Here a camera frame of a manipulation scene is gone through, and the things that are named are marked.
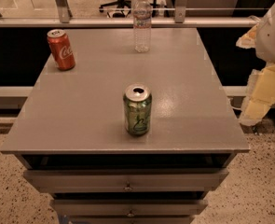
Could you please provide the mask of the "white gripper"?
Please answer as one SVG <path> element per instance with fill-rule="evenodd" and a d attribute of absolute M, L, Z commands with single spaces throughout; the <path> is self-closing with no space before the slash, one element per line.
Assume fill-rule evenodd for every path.
<path fill-rule="evenodd" d="M 241 104 L 240 124 L 255 126 L 275 104 L 275 3 L 258 25 L 237 40 L 236 46 L 255 48 L 256 56 L 268 63 L 261 71 L 254 69 L 249 75 Z"/>

